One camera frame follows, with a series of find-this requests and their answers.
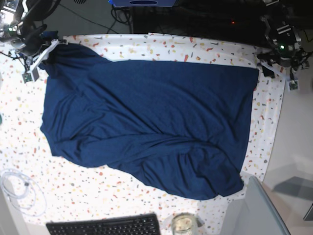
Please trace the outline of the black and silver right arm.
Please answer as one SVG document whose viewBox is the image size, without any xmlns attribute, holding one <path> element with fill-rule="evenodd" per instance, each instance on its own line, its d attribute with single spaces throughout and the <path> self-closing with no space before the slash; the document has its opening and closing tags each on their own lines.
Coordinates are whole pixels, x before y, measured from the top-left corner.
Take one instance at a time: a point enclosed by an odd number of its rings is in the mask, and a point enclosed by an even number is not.
<svg viewBox="0 0 313 235">
<path fill-rule="evenodd" d="M 36 57 L 49 53 L 51 41 L 43 37 L 43 23 L 52 0 L 2 0 L 0 2 L 0 41 L 16 53 Z"/>
</svg>

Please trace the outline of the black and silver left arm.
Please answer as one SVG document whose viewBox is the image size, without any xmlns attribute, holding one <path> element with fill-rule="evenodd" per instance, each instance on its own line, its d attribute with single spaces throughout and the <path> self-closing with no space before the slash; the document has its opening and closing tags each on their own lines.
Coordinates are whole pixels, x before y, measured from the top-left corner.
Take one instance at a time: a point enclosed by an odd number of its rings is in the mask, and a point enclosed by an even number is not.
<svg viewBox="0 0 313 235">
<path fill-rule="evenodd" d="M 289 20 L 289 9 L 279 0 L 265 0 L 265 14 L 261 21 L 265 24 L 265 38 L 270 51 L 257 55 L 259 65 L 267 76 L 282 72 L 275 71 L 274 64 L 288 69 L 287 81 L 295 82 L 299 67 L 307 61 L 309 53 L 302 48 L 298 30 Z"/>
</svg>

